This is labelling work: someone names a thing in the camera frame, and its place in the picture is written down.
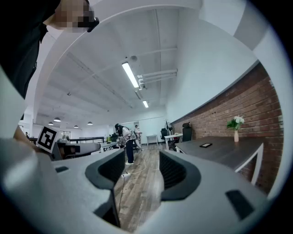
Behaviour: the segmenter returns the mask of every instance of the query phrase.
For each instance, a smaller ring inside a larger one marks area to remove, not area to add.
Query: person
[[[131,165],[134,163],[132,145],[133,145],[133,140],[136,138],[136,136],[131,129],[124,127],[124,126],[121,126],[118,123],[115,124],[115,129],[118,133],[118,136],[122,137],[122,140],[125,143],[126,154],[127,154],[127,158],[128,158],[128,160],[125,164]]]
[[[12,4],[1,2],[1,8],[8,11],[8,18],[1,18],[0,65],[15,89],[25,99],[31,77],[37,69],[39,45],[47,26],[56,29],[88,27],[98,24],[93,17],[88,0],[30,0]],[[37,152],[43,152],[31,143],[18,126],[14,139],[22,141]]]
[[[136,145],[139,149],[141,150],[144,150],[142,147],[141,147],[141,144],[139,143],[139,140],[141,139],[141,134],[142,132],[140,132],[139,128],[137,125],[135,125],[135,129],[134,129],[134,133],[136,134],[136,139],[135,139],[135,142],[136,142]]]

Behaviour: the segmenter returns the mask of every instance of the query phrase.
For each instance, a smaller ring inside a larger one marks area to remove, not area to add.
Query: extension cord
[[[128,177],[128,176],[130,176],[130,173],[126,173],[126,174],[121,175],[122,178],[123,177]]]

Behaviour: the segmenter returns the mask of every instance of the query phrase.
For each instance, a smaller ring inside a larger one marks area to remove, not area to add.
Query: ceiling
[[[128,61],[136,79],[177,69],[178,20],[175,8],[141,11],[85,34],[52,71],[37,122],[41,117],[60,117],[84,123],[103,113],[145,109],[143,100],[150,108],[165,105],[170,80],[146,84],[140,100],[121,64]]]

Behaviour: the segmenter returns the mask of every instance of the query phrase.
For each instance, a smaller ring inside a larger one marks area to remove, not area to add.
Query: gray desk
[[[234,142],[233,137],[204,137],[193,141],[177,143],[177,152],[189,154],[202,159],[217,162],[232,168],[235,172],[245,167],[255,156],[256,165],[251,183],[256,183],[263,154],[263,138],[240,138]],[[212,143],[208,148],[200,145]]]

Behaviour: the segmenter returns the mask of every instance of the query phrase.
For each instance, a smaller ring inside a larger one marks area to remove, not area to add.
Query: white pipe
[[[152,82],[156,82],[156,81],[161,81],[161,80],[166,80],[166,79],[170,79],[170,78],[175,78],[176,76],[169,76],[169,77],[165,77],[163,79],[158,79],[158,80],[150,80],[147,82],[144,82],[144,84],[148,84],[148,83],[152,83]]]
[[[143,74],[142,77],[150,77],[150,76],[155,76],[155,75],[162,75],[162,74],[170,74],[170,73],[176,73],[177,69],[175,70],[166,70],[166,71],[158,71],[158,72],[153,72],[153,73],[148,73],[148,74]]]
[[[154,79],[154,78],[164,78],[164,77],[168,77],[168,76],[176,76],[177,73],[168,73],[168,74],[164,74],[164,75],[155,75],[155,76],[150,76],[150,77],[143,77],[144,79]]]

